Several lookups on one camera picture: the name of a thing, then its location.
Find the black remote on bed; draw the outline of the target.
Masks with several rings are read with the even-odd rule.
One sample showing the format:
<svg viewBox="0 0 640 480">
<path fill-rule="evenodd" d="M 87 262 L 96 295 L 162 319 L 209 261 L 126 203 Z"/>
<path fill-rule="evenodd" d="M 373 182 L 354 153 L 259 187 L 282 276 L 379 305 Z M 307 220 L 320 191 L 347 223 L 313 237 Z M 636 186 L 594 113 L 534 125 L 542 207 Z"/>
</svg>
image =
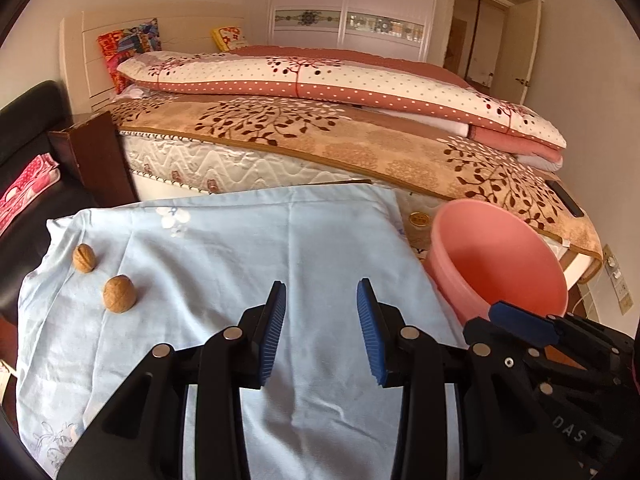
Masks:
<svg viewBox="0 0 640 480">
<path fill-rule="evenodd" d="M 574 201 L 574 198 L 570 196 L 570 193 L 564 188 L 564 186 L 557 180 L 545 180 L 544 183 L 550 188 L 550 190 L 556 195 L 560 202 L 575 218 L 582 218 L 585 213 Z"/>
</svg>

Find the near walnut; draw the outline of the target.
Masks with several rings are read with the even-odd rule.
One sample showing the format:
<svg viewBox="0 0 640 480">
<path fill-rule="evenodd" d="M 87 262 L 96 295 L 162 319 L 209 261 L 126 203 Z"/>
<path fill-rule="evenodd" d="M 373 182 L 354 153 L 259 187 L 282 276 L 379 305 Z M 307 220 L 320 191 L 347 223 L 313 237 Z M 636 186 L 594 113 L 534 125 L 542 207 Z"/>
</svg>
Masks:
<svg viewBox="0 0 640 480">
<path fill-rule="evenodd" d="M 102 296 L 107 310 L 117 314 L 129 311 L 137 301 L 134 283 L 124 274 L 110 278 L 103 287 Z"/>
</svg>

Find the walnut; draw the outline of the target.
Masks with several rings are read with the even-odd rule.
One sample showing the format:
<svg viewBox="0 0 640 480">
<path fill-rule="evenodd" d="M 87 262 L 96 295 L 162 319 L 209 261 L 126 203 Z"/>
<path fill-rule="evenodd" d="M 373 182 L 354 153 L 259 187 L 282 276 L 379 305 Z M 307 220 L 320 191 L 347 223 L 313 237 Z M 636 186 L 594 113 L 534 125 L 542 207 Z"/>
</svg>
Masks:
<svg viewBox="0 0 640 480">
<path fill-rule="evenodd" d="M 129 311 L 137 301 L 134 283 L 124 274 L 110 278 L 103 287 L 102 296 L 107 310 L 117 314 Z"/>
<path fill-rule="evenodd" d="M 80 273 L 90 273 L 96 268 L 96 254 L 87 244 L 79 244 L 72 255 L 74 268 Z"/>
</svg>

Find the light blue cloth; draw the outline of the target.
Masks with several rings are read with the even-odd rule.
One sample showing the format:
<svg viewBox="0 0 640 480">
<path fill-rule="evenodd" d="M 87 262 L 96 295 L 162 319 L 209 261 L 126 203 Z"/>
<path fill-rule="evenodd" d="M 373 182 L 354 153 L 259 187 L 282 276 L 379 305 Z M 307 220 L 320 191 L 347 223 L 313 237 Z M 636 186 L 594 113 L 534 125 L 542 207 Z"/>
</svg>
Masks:
<svg viewBox="0 0 640 480">
<path fill-rule="evenodd" d="M 274 367 L 242 394 L 256 479 L 385 479 L 401 393 L 370 372 L 356 308 L 368 278 L 378 300 L 443 344 L 461 326 L 402 230 L 395 194 L 367 184 L 309 185 L 87 209 L 48 224 L 51 244 L 18 300 L 17 425 L 55 476 L 116 388 L 156 344 L 204 344 L 288 290 Z M 78 272 L 79 244 L 96 268 Z M 104 306 L 124 274 L 137 301 Z"/>
</svg>

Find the far walnut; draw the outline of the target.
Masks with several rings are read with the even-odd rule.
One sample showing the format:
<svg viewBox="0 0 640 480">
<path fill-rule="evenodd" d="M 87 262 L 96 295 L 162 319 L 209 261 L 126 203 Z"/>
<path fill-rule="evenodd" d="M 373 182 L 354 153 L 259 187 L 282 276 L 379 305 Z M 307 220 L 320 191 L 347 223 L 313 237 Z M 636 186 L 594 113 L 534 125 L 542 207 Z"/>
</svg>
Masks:
<svg viewBox="0 0 640 480">
<path fill-rule="evenodd" d="M 79 244 L 72 255 L 74 268 L 80 273 L 90 273 L 96 268 L 96 254 L 87 244 Z"/>
</svg>

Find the brown leaf pattern blanket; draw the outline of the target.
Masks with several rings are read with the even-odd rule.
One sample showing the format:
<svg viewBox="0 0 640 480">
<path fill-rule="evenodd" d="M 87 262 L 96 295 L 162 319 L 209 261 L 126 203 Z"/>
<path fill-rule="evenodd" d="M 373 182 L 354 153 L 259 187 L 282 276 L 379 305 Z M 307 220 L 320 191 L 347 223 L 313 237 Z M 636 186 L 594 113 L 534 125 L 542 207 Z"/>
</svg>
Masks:
<svg viewBox="0 0 640 480">
<path fill-rule="evenodd" d="M 587 216 L 575 218 L 544 183 L 552 174 L 475 140 L 364 108 L 268 96 L 160 93 L 107 105 L 118 132 L 182 136 L 360 172 L 437 198 L 509 211 L 555 245 L 600 259 Z"/>
</svg>

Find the bed with quilted mattress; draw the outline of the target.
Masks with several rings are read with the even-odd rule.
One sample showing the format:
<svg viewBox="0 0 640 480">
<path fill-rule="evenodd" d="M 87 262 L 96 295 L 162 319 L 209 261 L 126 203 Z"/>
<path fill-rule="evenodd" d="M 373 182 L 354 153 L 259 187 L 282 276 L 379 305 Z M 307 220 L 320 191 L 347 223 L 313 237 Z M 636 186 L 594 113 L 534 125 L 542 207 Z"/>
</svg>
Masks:
<svg viewBox="0 0 640 480">
<path fill-rule="evenodd" d="M 140 200 L 357 181 L 389 188 L 396 195 L 409 245 L 419 259 L 431 246 L 432 220 L 445 203 L 360 172 L 277 153 L 141 131 L 122 131 L 119 136 Z"/>
</svg>

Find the dark wooden nightstand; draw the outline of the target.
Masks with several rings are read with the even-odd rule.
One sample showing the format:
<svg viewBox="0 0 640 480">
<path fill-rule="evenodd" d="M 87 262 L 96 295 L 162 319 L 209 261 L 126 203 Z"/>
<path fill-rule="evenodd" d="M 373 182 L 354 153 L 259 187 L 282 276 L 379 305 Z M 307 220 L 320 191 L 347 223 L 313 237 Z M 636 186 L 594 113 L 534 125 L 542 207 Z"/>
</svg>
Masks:
<svg viewBox="0 0 640 480">
<path fill-rule="evenodd" d="M 110 112 L 78 116 L 73 125 L 48 132 L 56 160 L 100 207 L 138 200 L 118 129 Z"/>
</svg>

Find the pink white folded cloth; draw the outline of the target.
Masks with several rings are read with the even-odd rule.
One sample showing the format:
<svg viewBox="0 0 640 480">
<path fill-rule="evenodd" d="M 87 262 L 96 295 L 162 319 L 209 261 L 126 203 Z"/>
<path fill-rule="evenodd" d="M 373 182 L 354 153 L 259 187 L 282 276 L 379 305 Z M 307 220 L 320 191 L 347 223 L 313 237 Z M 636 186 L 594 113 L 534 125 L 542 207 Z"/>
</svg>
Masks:
<svg viewBox="0 0 640 480">
<path fill-rule="evenodd" d="M 37 155 L 1 197 L 0 233 L 39 195 L 58 183 L 61 171 L 49 153 Z"/>
</svg>

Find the open cream door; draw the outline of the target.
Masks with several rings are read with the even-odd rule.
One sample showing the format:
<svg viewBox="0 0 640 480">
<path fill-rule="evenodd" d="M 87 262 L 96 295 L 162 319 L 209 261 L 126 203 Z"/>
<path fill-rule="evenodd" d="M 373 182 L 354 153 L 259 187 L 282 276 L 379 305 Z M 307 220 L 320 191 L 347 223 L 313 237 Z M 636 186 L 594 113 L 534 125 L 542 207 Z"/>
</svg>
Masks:
<svg viewBox="0 0 640 480">
<path fill-rule="evenodd" d="M 500 50 L 489 94 L 523 104 L 536 58 L 542 2 L 530 0 L 506 11 Z"/>
</svg>

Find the yellow red small pillow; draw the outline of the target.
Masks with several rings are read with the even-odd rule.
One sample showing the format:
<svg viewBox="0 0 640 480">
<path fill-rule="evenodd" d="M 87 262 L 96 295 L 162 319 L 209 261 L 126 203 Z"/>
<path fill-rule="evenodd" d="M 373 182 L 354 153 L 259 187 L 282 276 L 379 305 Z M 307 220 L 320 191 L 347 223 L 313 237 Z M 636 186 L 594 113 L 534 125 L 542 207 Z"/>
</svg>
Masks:
<svg viewBox="0 0 640 480">
<path fill-rule="evenodd" d="M 210 36 L 220 52 L 239 50 L 250 45 L 239 26 L 215 27 L 210 31 Z"/>
</svg>

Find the black leather chair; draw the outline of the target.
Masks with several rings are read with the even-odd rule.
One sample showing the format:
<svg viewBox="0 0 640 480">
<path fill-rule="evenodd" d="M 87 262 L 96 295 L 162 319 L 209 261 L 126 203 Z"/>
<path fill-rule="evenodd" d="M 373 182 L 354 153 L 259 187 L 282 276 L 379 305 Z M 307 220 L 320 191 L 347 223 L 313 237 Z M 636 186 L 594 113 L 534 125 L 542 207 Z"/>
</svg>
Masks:
<svg viewBox="0 0 640 480">
<path fill-rule="evenodd" d="M 48 133 L 70 124 L 70 104 L 54 81 L 43 81 L 1 110 L 1 189 L 6 191 L 39 154 L 53 154 Z M 66 169 L 1 235 L 1 317 L 17 323 L 24 277 L 40 265 L 50 244 L 47 221 L 96 206 L 96 200 Z"/>
</svg>

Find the colourful patterned pillow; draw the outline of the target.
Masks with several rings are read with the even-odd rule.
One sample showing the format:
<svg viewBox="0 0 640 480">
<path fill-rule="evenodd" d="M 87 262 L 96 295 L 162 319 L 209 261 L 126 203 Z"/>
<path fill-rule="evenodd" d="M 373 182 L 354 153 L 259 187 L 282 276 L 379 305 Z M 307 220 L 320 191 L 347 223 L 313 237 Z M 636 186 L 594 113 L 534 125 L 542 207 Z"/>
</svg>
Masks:
<svg viewBox="0 0 640 480">
<path fill-rule="evenodd" d="M 122 93 L 130 81 L 118 72 L 119 64 L 137 54 L 162 50 L 157 18 L 137 26 L 106 32 L 98 37 L 98 45 L 115 92 Z"/>
</svg>

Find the white sliding wardrobe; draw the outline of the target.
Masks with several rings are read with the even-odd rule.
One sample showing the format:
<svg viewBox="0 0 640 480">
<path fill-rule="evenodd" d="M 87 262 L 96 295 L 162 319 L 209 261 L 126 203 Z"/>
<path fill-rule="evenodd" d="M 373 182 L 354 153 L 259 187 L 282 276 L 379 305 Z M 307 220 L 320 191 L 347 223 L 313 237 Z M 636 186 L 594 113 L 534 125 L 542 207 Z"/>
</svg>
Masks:
<svg viewBox="0 0 640 480">
<path fill-rule="evenodd" d="M 269 42 L 424 61 L 436 0 L 270 0 Z"/>
</svg>

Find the wall power socket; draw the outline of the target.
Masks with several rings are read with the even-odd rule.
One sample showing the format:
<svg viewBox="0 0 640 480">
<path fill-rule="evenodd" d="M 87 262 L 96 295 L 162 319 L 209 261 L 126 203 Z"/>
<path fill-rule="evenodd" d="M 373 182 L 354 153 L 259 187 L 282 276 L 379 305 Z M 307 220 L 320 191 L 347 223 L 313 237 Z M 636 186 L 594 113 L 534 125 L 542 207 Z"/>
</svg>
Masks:
<svg viewBox="0 0 640 480">
<path fill-rule="evenodd" d="M 620 313 L 625 315 L 634 306 L 634 302 L 632 301 L 620 264 L 608 245 L 603 247 L 603 258 L 605 272 L 608 274 L 608 278 L 612 284 L 618 306 L 620 307 Z"/>
</svg>

